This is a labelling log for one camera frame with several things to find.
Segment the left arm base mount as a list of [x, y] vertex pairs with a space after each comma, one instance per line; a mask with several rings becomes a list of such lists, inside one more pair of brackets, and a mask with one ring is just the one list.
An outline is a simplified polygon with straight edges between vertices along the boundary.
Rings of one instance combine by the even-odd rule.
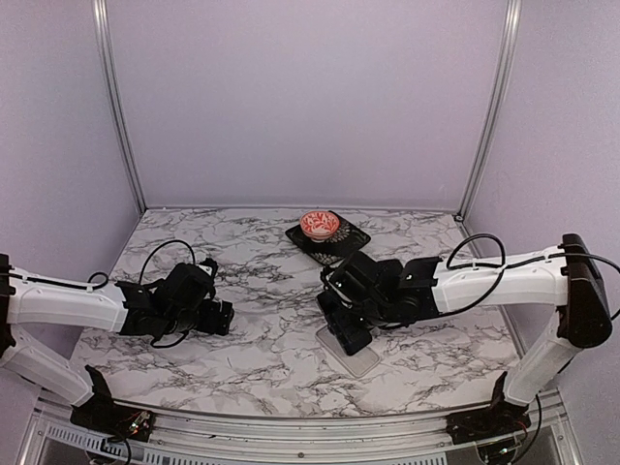
[[117, 404], [101, 372], [87, 365], [93, 383], [93, 396], [83, 405], [72, 408], [70, 422], [90, 430], [115, 435], [120, 440], [147, 442], [155, 415], [149, 410]]

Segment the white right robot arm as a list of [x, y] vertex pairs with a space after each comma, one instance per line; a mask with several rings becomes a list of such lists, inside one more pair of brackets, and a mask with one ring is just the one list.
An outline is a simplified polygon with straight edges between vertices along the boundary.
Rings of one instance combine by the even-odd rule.
[[348, 356], [364, 349], [373, 328], [397, 329], [463, 314], [476, 307], [539, 304], [554, 307], [538, 340], [496, 382], [480, 426], [499, 434], [580, 351], [602, 345], [613, 318], [598, 265], [575, 233], [558, 246], [482, 261], [422, 257], [376, 261], [356, 251], [321, 272], [317, 297], [327, 328]]

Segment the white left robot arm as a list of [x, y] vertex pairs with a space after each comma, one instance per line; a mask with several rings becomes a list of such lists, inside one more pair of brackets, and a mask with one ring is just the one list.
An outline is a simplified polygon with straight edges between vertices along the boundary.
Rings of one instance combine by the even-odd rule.
[[14, 268], [1, 258], [1, 365], [64, 398], [103, 431], [121, 424], [103, 375], [78, 367], [24, 329], [26, 324], [83, 326], [121, 336], [148, 336], [154, 346], [170, 334], [226, 335], [231, 303], [216, 297], [215, 262], [178, 263], [151, 283], [54, 280]]

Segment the translucent grey phone case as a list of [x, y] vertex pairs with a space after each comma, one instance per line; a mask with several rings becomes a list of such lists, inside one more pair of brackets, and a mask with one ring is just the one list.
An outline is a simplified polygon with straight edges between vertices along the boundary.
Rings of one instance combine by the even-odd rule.
[[321, 347], [354, 378], [360, 379], [364, 377], [377, 367], [381, 361], [379, 355], [369, 348], [363, 348], [356, 354], [348, 356], [327, 326], [320, 328], [315, 333], [315, 337]]

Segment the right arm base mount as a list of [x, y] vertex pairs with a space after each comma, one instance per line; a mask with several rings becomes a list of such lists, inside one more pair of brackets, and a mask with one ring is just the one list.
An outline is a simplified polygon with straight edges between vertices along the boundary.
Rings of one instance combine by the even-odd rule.
[[503, 388], [507, 375], [508, 373], [504, 372], [495, 382], [488, 406], [446, 417], [446, 432], [455, 445], [525, 431], [531, 426], [528, 407], [506, 400]]

